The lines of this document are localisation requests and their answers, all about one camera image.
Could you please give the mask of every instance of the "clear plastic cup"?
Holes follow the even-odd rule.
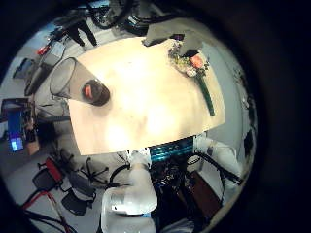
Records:
[[[109,89],[74,57],[61,61],[51,73],[52,95],[102,106],[110,98]]]

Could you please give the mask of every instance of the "computer monitor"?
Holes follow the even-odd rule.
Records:
[[[8,112],[8,131],[12,151],[23,149],[22,111]]]

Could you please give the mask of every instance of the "dark liquid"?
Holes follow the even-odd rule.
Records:
[[[103,83],[95,80],[88,81],[84,85],[82,95],[86,102],[94,106],[102,106],[110,98],[109,89]]]

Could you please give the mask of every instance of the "desk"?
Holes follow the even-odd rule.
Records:
[[[102,107],[69,100],[81,155],[136,150],[225,123],[224,100],[213,69],[205,80],[215,109],[211,117],[198,85],[169,63],[173,40],[148,48],[142,40],[115,41],[78,57],[111,92]]]

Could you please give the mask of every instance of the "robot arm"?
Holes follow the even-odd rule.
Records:
[[[102,199],[101,229],[104,233],[156,232],[149,217],[142,215],[153,211],[157,205],[156,193],[149,174],[149,150],[135,150],[128,155],[130,186],[106,190]]]

